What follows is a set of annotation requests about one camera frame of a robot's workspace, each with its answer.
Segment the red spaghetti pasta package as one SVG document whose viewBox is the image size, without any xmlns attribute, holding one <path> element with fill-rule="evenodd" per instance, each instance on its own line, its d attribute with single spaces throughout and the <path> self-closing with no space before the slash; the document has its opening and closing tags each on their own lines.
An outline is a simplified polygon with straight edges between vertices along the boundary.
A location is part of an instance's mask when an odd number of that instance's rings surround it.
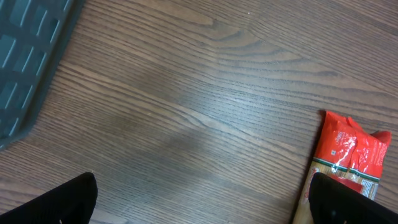
<svg viewBox="0 0 398 224">
<path fill-rule="evenodd" d="M 309 193 L 310 183 L 317 172 L 373 200 L 391 140 L 390 131 L 369 134 L 353 118 L 326 111 L 293 222 L 313 223 Z"/>
</svg>

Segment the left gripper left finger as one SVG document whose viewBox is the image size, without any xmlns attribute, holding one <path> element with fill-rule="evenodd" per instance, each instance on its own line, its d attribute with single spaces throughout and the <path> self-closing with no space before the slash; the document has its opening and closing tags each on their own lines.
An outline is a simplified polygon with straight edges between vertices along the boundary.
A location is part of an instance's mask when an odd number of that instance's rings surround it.
<svg viewBox="0 0 398 224">
<path fill-rule="evenodd" d="M 89 224 L 98 196 L 93 173 L 85 172 L 1 215 L 1 224 Z"/>
</svg>

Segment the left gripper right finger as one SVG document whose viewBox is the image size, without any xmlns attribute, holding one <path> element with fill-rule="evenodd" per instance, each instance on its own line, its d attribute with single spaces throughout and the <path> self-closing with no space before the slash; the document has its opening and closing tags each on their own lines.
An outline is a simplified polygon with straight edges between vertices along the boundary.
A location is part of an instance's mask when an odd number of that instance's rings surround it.
<svg viewBox="0 0 398 224">
<path fill-rule="evenodd" d="M 308 199 L 315 224 L 397 224 L 395 212 L 320 172 Z"/>
</svg>

